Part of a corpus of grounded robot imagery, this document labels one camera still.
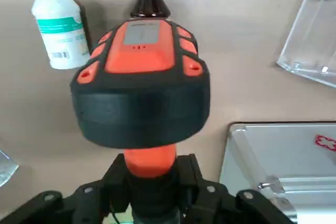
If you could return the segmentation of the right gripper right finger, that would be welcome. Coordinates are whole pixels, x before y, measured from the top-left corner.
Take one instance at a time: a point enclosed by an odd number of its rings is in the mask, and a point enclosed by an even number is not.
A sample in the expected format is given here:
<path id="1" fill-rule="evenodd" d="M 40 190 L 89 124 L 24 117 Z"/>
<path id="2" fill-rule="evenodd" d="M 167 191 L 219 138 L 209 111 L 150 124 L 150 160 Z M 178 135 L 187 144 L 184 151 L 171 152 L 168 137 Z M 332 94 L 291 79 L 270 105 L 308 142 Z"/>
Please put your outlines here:
<path id="1" fill-rule="evenodd" d="M 292 223 L 261 193 L 241 190 L 235 196 L 225 185 L 203 178 L 194 154 L 178 157 L 181 223 Z"/>

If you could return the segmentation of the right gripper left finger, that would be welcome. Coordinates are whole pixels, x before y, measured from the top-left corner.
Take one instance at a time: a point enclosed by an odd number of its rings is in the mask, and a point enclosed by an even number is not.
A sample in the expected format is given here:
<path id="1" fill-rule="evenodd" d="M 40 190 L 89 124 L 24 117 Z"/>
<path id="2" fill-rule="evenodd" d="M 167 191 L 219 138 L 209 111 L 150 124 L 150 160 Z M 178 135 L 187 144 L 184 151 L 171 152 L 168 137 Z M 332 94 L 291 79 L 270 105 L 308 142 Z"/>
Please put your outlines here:
<path id="1" fill-rule="evenodd" d="M 68 197 L 54 190 L 39 193 L 1 223 L 102 223 L 109 214 L 126 212 L 127 174 L 124 155 L 119 154 L 101 179 L 79 186 Z"/>

